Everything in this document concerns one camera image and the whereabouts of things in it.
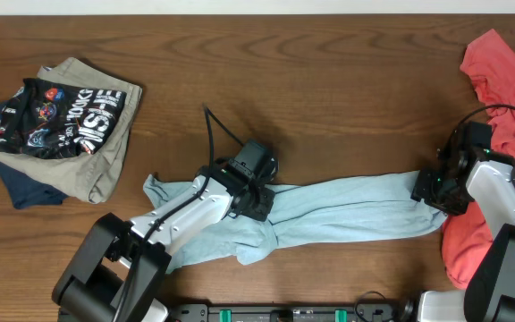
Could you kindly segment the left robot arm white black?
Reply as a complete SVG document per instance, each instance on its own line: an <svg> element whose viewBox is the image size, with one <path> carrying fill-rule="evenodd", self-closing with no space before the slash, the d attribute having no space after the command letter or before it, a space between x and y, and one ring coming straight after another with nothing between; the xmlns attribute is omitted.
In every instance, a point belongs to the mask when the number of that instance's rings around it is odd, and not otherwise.
<svg viewBox="0 0 515 322"><path fill-rule="evenodd" d="M164 321L156 299L172 256L228 215L264 221L277 173L244 165L202 167L191 186L162 207L124 221L108 213L91 227L59 278L51 298L79 321Z"/></svg>

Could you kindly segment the light blue t-shirt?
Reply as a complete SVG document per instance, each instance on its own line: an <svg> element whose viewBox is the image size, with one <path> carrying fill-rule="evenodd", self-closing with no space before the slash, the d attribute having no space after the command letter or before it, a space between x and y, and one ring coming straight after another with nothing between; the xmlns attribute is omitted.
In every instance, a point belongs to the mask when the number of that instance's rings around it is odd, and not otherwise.
<svg viewBox="0 0 515 322"><path fill-rule="evenodd" d="M167 270L230 256L242 265L276 249L310 243L371 242L418 237L441 227L445 214L411 198L418 174L358 176L307 186L272 186L267 220L228 216L172 256Z"/></svg>

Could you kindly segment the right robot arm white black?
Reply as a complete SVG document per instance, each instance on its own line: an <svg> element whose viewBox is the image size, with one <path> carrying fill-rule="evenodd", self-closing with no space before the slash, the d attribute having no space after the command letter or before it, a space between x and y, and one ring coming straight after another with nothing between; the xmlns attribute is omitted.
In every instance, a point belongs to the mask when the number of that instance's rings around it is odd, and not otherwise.
<svg viewBox="0 0 515 322"><path fill-rule="evenodd" d="M463 291L420 295L418 321L515 322L515 159L489 148L438 151L438 169L418 175L411 197L447 215L475 202L494 240Z"/></svg>

